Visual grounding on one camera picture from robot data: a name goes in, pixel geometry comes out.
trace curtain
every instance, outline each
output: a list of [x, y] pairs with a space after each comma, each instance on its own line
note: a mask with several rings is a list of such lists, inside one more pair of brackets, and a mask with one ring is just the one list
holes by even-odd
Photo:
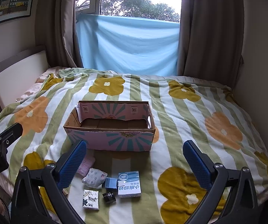
[[177, 75], [234, 87], [243, 34], [243, 0], [182, 0]]
[[77, 34], [84, 67], [137, 75], [176, 75], [179, 23], [82, 15]]
[[75, 0], [38, 0], [35, 43], [45, 45], [51, 67], [83, 67], [76, 33]]

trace blanket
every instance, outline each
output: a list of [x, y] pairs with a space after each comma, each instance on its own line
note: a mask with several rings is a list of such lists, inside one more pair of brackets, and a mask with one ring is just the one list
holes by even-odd
[[[44, 82], [48, 87], [0, 113], [0, 133], [15, 122], [23, 126], [23, 135], [8, 148], [10, 166], [0, 174], [9, 183], [14, 184], [21, 166], [43, 168], [69, 150], [63, 124], [79, 100], [131, 100], [150, 103], [156, 125], [151, 151], [95, 150], [93, 167], [112, 177], [138, 170], [142, 195], [118, 199], [115, 205], [100, 201], [99, 211], [82, 209], [85, 223], [184, 223], [206, 193], [183, 156], [186, 140], [193, 140], [214, 163], [237, 170], [247, 166], [259, 204], [268, 198], [266, 147], [230, 88], [81, 68], [61, 70], [59, 77], [62, 80], [50, 84], [50, 75]], [[54, 211], [44, 189], [40, 191]], [[228, 193], [226, 189], [214, 216]]]

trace blue and white box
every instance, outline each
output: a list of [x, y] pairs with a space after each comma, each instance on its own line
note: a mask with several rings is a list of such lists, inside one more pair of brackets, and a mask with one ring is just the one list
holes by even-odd
[[138, 171], [119, 173], [118, 196], [120, 198], [141, 196]]

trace white box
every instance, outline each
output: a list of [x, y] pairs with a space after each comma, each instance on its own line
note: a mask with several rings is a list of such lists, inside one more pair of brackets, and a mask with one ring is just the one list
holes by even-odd
[[119, 173], [118, 196], [120, 198], [141, 196], [138, 171]]
[[82, 206], [86, 209], [99, 209], [99, 191], [84, 190]]

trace brown curtain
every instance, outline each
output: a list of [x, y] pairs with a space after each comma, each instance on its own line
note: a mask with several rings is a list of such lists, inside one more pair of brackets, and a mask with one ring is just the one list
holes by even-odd
[[51, 67], [83, 67], [76, 33], [75, 0], [38, 0], [35, 43], [46, 46]]
[[178, 75], [234, 87], [243, 34], [243, 0], [182, 0]]

